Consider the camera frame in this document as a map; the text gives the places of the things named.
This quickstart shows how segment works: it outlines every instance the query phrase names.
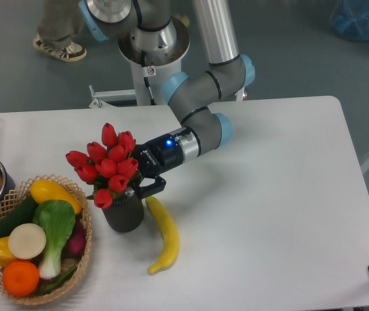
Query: bok choy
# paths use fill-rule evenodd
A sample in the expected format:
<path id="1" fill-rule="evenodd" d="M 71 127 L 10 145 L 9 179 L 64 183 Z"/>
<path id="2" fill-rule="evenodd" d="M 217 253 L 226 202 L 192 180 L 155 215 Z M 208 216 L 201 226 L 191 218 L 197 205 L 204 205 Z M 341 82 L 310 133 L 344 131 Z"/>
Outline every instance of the bok choy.
<path id="1" fill-rule="evenodd" d="M 40 277 L 52 279 L 60 273 L 61 254 L 75 225 L 75 212 L 66 201 L 49 200 L 38 206 L 33 222 L 46 234 L 46 246 L 38 266 Z"/>

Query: person's leg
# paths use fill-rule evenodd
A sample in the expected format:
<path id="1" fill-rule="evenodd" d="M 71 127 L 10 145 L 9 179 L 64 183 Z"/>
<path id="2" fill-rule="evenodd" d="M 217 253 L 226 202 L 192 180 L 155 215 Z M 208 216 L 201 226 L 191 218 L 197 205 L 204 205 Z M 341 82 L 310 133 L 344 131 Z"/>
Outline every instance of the person's leg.
<path id="1" fill-rule="evenodd" d="M 43 18 L 38 27 L 42 42 L 55 49 L 63 49 L 84 25 L 78 7 L 79 0 L 45 0 Z"/>
<path id="2" fill-rule="evenodd" d="M 43 19 L 33 39 L 36 50 L 65 62 L 75 62 L 86 56 L 86 49 L 72 41 L 84 25 L 78 1 L 45 0 Z"/>

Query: green chili pepper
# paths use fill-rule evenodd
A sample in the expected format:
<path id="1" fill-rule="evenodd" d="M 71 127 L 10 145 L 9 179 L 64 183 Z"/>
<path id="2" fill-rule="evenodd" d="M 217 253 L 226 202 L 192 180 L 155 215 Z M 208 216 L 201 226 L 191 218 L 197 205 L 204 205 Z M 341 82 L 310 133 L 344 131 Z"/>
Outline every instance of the green chili pepper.
<path id="1" fill-rule="evenodd" d="M 37 292 L 37 295 L 46 295 L 51 293 L 53 290 L 61 287 L 63 283 L 65 283 L 67 280 L 69 280 L 72 275 L 75 273 L 77 269 L 77 265 L 74 265 L 70 267 L 65 273 L 63 273 L 54 283 L 48 284 L 42 288 L 40 288 Z"/>

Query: yellow bell pepper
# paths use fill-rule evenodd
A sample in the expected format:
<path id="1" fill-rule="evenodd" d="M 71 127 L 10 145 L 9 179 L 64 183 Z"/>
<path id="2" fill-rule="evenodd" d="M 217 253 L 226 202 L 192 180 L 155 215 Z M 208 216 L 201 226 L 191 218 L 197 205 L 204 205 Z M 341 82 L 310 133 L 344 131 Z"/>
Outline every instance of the yellow bell pepper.
<path id="1" fill-rule="evenodd" d="M 16 256 L 8 248 L 8 236 L 0 238 L 0 266 L 5 268 L 15 260 Z"/>

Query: gray floor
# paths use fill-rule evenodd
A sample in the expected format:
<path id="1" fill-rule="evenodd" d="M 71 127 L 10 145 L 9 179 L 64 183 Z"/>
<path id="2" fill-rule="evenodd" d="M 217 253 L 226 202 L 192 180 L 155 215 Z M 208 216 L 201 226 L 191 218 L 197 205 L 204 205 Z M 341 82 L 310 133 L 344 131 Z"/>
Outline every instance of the gray floor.
<path id="1" fill-rule="evenodd" d="M 359 159 L 369 149 L 369 42 L 336 36 L 333 0 L 231 0 L 239 50 L 254 61 L 249 99 L 333 95 L 341 103 Z M 173 0 L 190 17 L 191 46 L 183 62 L 190 76 L 207 69 L 190 1 Z M 63 63 L 31 46 L 42 16 L 40 0 L 0 0 L 0 112 L 87 108 L 95 91 L 133 88 L 116 39 L 97 43 L 88 29 L 77 42 L 81 62 Z M 365 175 L 369 190 L 369 172 Z"/>

